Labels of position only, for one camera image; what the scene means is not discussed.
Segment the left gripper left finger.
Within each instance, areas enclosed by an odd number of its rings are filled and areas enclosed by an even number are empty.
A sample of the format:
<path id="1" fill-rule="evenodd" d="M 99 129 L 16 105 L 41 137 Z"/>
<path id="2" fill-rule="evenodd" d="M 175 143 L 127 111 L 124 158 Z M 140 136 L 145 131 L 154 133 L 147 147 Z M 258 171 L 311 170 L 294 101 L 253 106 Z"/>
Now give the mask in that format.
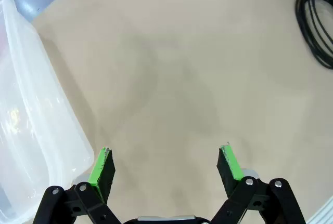
<path id="1" fill-rule="evenodd" d="M 120 223 L 107 206 L 115 171 L 112 150 L 102 148 L 88 181 L 67 190 L 60 186 L 45 190 L 33 223 L 75 223 L 85 215 L 92 223 Z"/>

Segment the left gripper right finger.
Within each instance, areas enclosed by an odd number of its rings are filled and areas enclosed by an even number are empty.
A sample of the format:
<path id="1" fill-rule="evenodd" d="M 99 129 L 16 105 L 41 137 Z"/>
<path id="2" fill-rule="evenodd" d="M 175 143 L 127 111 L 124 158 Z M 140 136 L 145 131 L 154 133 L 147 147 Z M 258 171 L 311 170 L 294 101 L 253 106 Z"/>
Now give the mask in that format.
<path id="1" fill-rule="evenodd" d="M 265 223 L 306 223 L 289 182 L 246 176 L 230 145 L 219 148 L 217 169 L 227 200 L 212 223 L 240 223 L 248 210 L 257 211 Z"/>

